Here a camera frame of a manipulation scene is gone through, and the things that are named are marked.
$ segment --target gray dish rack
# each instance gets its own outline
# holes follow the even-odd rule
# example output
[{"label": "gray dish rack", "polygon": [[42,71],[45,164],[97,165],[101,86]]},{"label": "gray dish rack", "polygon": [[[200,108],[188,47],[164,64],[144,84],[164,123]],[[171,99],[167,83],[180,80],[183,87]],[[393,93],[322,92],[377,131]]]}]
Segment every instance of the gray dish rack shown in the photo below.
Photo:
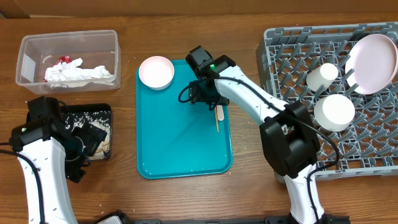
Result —
[{"label": "gray dish rack", "polygon": [[[338,26],[288,27],[267,29],[256,50],[261,85],[281,100],[301,101],[312,113],[315,126],[337,143],[342,158],[334,169],[317,173],[330,180],[361,175],[398,175],[398,83],[393,82],[373,95],[361,95],[350,87],[345,73],[349,52],[363,37],[384,34],[395,43],[398,22]],[[338,67],[338,78],[329,88],[312,92],[305,84],[308,73],[323,63]],[[348,128],[331,133],[319,126],[313,107],[331,94],[347,96],[355,105],[355,118]],[[333,148],[320,138],[318,166],[335,158]]]}]

